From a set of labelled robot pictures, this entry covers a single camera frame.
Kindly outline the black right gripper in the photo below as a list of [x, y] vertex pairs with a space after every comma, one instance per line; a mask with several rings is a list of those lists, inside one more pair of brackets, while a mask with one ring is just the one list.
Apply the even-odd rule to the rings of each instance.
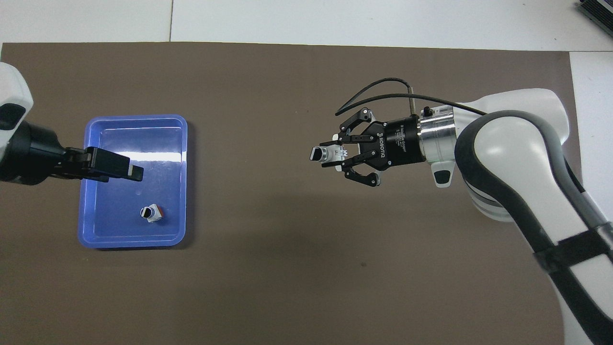
[[[352, 131], [360, 124], [368, 123], [361, 135]], [[339, 126], [336, 139], [320, 143], [322, 147], [343, 144], [362, 143], [362, 153], [350, 158], [335, 157], [321, 160], [322, 167], [335, 167], [346, 179], [366, 185], [379, 186], [380, 178], [376, 172], [362, 175], [355, 172], [354, 166], [365, 163], [377, 171], [405, 164], [423, 163], [425, 157], [420, 148], [418, 135], [418, 118], [406, 118], [390, 121], [374, 121], [374, 114], [368, 108], [355, 112]]]

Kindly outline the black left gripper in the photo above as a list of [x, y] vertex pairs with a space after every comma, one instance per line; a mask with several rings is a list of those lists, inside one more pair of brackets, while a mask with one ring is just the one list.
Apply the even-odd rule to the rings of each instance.
[[64, 148], [55, 131], [22, 122], [1, 159], [0, 179], [5, 183], [37, 185], [53, 174], [63, 161], [64, 176], [107, 183], [110, 179], [141, 182], [144, 168], [129, 157], [99, 147]]

